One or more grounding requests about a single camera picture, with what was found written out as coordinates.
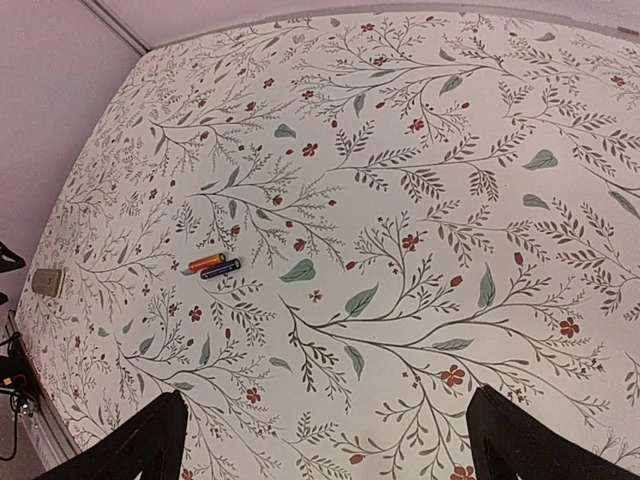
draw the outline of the leaf pattern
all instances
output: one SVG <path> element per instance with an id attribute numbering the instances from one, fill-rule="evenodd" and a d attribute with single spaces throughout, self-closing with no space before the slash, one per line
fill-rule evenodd
<path id="1" fill-rule="evenodd" d="M 638 65 L 472 12 L 149 53 L 34 257 L 62 295 L 26 288 L 16 317 L 70 434 L 90 448 L 178 389 L 184 478 L 471 478 L 491 384 L 637 471 Z M 188 271 L 217 253 L 242 269 Z"/>

